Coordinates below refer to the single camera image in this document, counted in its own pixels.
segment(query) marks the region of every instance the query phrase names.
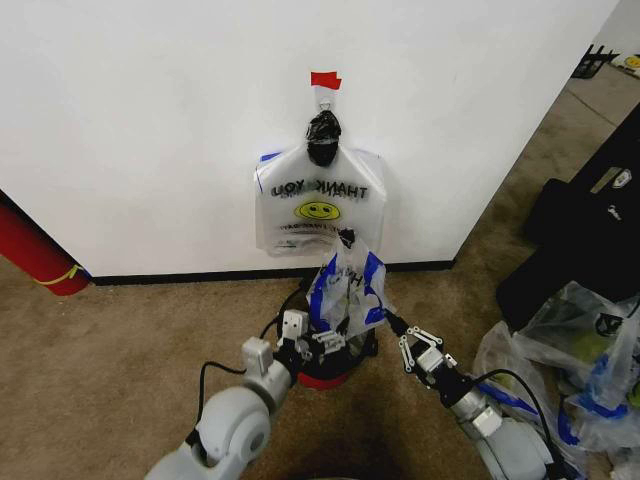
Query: smiley face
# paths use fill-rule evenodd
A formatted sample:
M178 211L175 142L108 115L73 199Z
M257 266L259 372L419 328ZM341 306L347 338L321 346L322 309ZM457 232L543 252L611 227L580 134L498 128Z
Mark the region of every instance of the smiley face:
M330 203L308 202L296 208L295 214L311 220L335 220L340 217L340 210Z
M631 55L624 59L624 64L630 68L640 68L640 57L638 55Z

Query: black cable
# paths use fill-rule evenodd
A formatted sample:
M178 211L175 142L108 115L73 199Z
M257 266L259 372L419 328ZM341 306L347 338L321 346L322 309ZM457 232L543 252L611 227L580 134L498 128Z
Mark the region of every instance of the black cable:
M551 432L549 431L549 425L547 424L547 419L545 418L544 413L542 412L542 408L540 408L540 403L538 403L538 399L533 394L533 391L531 390L529 385L527 385L527 382L525 382L522 379L522 377L520 377L520 375L518 375L516 372L513 372L511 370L507 370L506 368L497 368L496 370L492 370L488 373L485 373L484 375L480 375L478 378L474 378L472 381L472 384L475 387L479 383L482 383L485 380L489 379L490 377L493 377L500 373L504 373L505 375L512 376L520 383L520 385L522 385L522 388L524 388L527 391L527 394L531 398L531 401L535 405L536 410L538 411L538 415L540 416L540 422L542 423L542 430L544 431L544 436L547 439L546 444L547 444L547 447L549 448L549 453L551 454L551 457L553 458L553 461L556 464L557 468L561 468L564 465L564 460L560 455L560 453L558 452L558 450L556 449L553 441L551 440Z
M227 367L226 365L214 361L204 362L202 368L200 368L200 394L198 396L198 416L196 417L196 423L198 423L202 418L202 409L204 408L204 375L207 367L216 367L220 370L224 370L227 373L233 373L234 375L243 375L247 371L246 369L238 370L235 368Z
M278 323L278 318L279 317L274 318L273 320L271 320L269 323L265 325L265 327L262 329L262 333L260 334L261 339L265 337L265 335L267 334L267 332L271 327L273 327L276 323Z
M485 373L484 375L480 375L478 378L474 378L473 386L475 387L479 383L482 383L488 378L498 375L500 373L504 373L506 375L512 376L513 378L518 380L518 382L520 382L520 385L522 385L522 388L524 388L527 391L527 394L531 398L531 401L533 402L533 404L536 406L536 410L538 411L538 415L540 416L540 422L542 423L542 430L544 430L544 436L547 438L547 442L551 443L551 432L549 431L549 425L547 425L547 419L544 417L544 413L542 412L542 408L540 408L538 399L533 394L533 391L531 390L529 385L527 385L527 383L522 379L522 377L520 377L520 375L518 375L516 372L507 370L506 368L498 368L496 370L492 370L488 373Z

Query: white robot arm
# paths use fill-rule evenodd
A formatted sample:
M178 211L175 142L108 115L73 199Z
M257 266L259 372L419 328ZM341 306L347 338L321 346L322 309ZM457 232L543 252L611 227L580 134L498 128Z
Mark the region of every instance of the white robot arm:
M288 310L285 319L275 358L269 342L247 340L242 345L244 384L211 397L195 429L153 467L147 480L235 480L260 455L269 440L271 419L295 383L303 359L298 338L306 333L307 314Z
M443 341L387 312L408 374L440 392L442 405L457 418L495 480L564 478L564 463L528 423L503 417L502 410L456 370L454 358L442 353Z

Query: white wall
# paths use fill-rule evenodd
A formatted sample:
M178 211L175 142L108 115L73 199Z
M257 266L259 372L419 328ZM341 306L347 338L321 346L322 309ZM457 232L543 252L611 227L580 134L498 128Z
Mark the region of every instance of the white wall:
M93 275L317 264L255 249L252 172L338 70L383 260L449 260L615 3L2 2L0 188Z
M640 53L640 1L620 0L593 43L607 51Z

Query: baseboard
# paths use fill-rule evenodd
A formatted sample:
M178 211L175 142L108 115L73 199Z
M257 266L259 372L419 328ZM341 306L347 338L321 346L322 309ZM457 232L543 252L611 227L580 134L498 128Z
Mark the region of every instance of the baseboard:
M389 263L388 272L420 272L433 270L448 270L456 263L453 260L436 262L407 262ZM203 272L203 273L170 273L160 275L116 275L93 277L92 281L98 286L105 285L152 285L159 283L192 283L219 282L229 280L257 280L263 278L301 278L315 275L317 268L282 268L277 270L238 270L231 272Z

